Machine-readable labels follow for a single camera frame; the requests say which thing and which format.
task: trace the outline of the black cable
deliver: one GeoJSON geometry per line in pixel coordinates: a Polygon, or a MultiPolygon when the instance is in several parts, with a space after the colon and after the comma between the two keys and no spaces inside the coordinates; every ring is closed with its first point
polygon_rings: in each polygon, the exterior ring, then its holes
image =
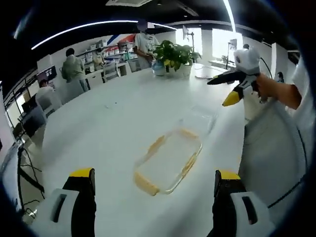
{"type": "Polygon", "coordinates": [[[307,171],[308,171],[308,164],[307,164],[307,157],[306,157],[306,150],[305,150],[305,144],[303,142],[303,139],[302,139],[302,135],[301,135],[301,132],[300,130],[297,128],[297,131],[298,131],[298,134],[300,136],[300,139],[301,139],[301,142],[302,142],[302,145],[303,145],[303,151],[304,151],[304,158],[305,158],[305,174],[303,175],[303,177],[300,179],[300,181],[298,181],[289,191],[287,191],[285,194],[283,194],[278,200],[276,200],[275,202],[271,203],[268,208],[271,208],[273,207],[274,205],[276,205],[277,203],[279,203],[280,201],[282,201],[286,196],[288,196],[291,192],[294,191],[294,189],[296,189],[297,186],[299,186],[301,184],[302,181],[304,181],[304,178],[307,174],[307,171]]]}
{"type": "Polygon", "coordinates": [[[23,164],[23,165],[20,165],[20,166],[30,166],[30,167],[32,167],[32,166],[29,165],[29,164],[23,164]]]}
{"type": "MultiPolygon", "coordinates": [[[[31,166],[31,168],[32,168],[32,170],[33,170],[34,178],[35,178],[36,182],[39,184],[39,180],[38,180],[38,178],[36,177],[36,173],[35,173],[34,166],[33,166],[33,164],[32,164],[30,155],[29,155],[29,153],[27,152],[27,150],[26,150],[24,147],[21,147],[21,148],[26,152],[26,154],[27,154],[27,156],[28,156],[28,158],[29,158],[29,160],[30,160],[30,164],[31,164],[30,166],[31,166]]],[[[43,194],[42,191],[40,192],[40,194],[41,194],[41,196],[43,197],[43,199],[45,199],[44,194],[43,194]]]]}
{"type": "Polygon", "coordinates": [[[302,181],[303,181],[304,178],[305,178],[305,175],[303,175],[303,177],[301,178],[301,180],[298,181],[289,191],[287,191],[285,194],[283,194],[278,200],[276,200],[275,202],[271,203],[271,204],[268,206],[268,208],[273,207],[274,205],[276,205],[277,203],[279,203],[280,201],[282,201],[282,200],[283,200],[286,196],[288,196],[291,192],[293,192],[294,189],[302,183],[302,181]]]}
{"type": "Polygon", "coordinates": [[[29,216],[31,216],[33,219],[36,218],[36,214],[29,208],[25,209],[25,213],[27,213],[29,216]]]}
{"type": "Polygon", "coordinates": [[[29,201],[29,202],[27,202],[27,203],[24,203],[23,206],[25,206],[25,205],[27,205],[27,204],[30,204],[30,203],[32,203],[32,202],[35,202],[35,201],[40,202],[39,200],[34,199],[34,200],[32,200],[32,201],[29,201]]]}
{"type": "Polygon", "coordinates": [[[267,65],[266,61],[265,61],[263,58],[261,58],[261,57],[260,57],[260,59],[261,59],[261,60],[265,63],[265,65],[266,65],[267,69],[269,70],[269,73],[270,73],[271,79],[273,79],[273,77],[272,77],[272,73],[271,73],[270,68],[268,67],[268,65],[267,65]]]}

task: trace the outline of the computer monitor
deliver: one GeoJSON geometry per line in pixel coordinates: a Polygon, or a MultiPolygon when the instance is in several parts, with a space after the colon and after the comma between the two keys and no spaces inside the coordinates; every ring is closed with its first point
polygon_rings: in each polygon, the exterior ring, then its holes
{"type": "Polygon", "coordinates": [[[25,113],[28,111],[32,110],[37,106],[36,100],[35,100],[35,95],[33,95],[27,102],[22,104],[22,109],[25,113]]]}
{"type": "Polygon", "coordinates": [[[55,66],[47,68],[41,71],[40,73],[36,74],[36,77],[39,83],[41,80],[46,80],[46,81],[53,80],[56,76],[57,76],[57,72],[56,72],[55,66]]]}

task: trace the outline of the plant pot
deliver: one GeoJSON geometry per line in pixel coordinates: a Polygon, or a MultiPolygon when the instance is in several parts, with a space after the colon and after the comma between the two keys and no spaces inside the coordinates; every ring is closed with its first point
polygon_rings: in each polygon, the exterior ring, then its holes
{"type": "Polygon", "coordinates": [[[155,61],[153,63],[153,72],[156,76],[164,76],[166,74],[166,68],[161,61],[155,61]]]}
{"type": "Polygon", "coordinates": [[[177,71],[175,71],[174,68],[169,68],[169,75],[172,76],[173,78],[182,78],[183,73],[182,73],[181,67],[177,71]]]}
{"type": "Polygon", "coordinates": [[[189,65],[181,65],[180,68],[177,71],[174,71],[174,68],[169,69],[169,74],[173,78],[184,78],[189,79],[191,74],[191,68],[192,66],[189,65]]]}
{"type": "Polygon", "coordinates": [[[190,65],[181,65],[180,69],[182,69],[183,77],[185,79],[190,78],[192,66],[190,65]]]}

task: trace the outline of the person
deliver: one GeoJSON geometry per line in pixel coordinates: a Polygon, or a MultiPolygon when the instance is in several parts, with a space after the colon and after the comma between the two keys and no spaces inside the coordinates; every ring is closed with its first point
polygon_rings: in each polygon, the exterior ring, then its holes
{"type": "Polygon", "coordinates": [[[102,69],[102,66],[104,64],[104,59],[102,57],[102,49],[97,48],[93,53],[93,64],[94,64],[94,70],[100,70],[102,69]]]}
{"type": "Polygon", "coordinates": [[[308,163],[312,160],[314,144],[313,129],[316,113],[310,90],[309,76],[301,58],[289,83],[278,83],[265,74],[257,77],[260,96],[273,97],[286,105],[288,113],[296,123],[305,147],[308,163]]]}
{"type": "Polygon", "coordinates": [[[87,83],[85,81],[84,64],[81,59],[74,56],[75,50],[69,48],[66,51],[66,61],[62,68],[62,77],[70,83],[74,80],[79,80],[84,92],[88,91],[87,83]]]}
{"type": "Polygon", "coordinates": [[[149,30],[147,29],[146,21],[139,21],[137,27],[140,33],[135,36],[133,50],[137,54],[140,68],[150,68],[153,60],[153,51],[159,42],[154,35],[148,34],[149,30]]]}
{"type": "Polygon", "coordinates": [[[39,82],[39,90],[36,93],[36,97],[39,98],[49,91],[54,92],[54,89],[47,84],[47,80],[43,79],[39,82]]]}

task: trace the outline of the floor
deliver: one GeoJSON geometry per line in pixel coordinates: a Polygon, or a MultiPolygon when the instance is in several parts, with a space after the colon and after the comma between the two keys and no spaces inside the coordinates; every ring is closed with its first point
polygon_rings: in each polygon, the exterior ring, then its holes
{"type": "MultiPolygon", "coordinates": [[[[33,137],[31,138],[23,137],[23,140],[25,140],[24,148],[27,150],[30,156],[32,165],[34,167],[36,178],[40,184],[42,184],[41,146],[43,142],[44,131],[45,131],[45,127],[41,127],[34,134],[33,137]]],[[[30,166],[30,160],[26,152],[22,153],[21,167],[31,178],[36,180],[33,169],[30,166]]],[[[23,215],[23,221],[27,224],[31,224],[36,216],[37,206],[39,202],[43,200],[43,197],[40,191],[34,186],[32,186],[23,177],[21,177],[20,179],[20,184],[21,184],[22,201],[24,203],[24,208],[26,210],[26,213],[23,215]]]]}

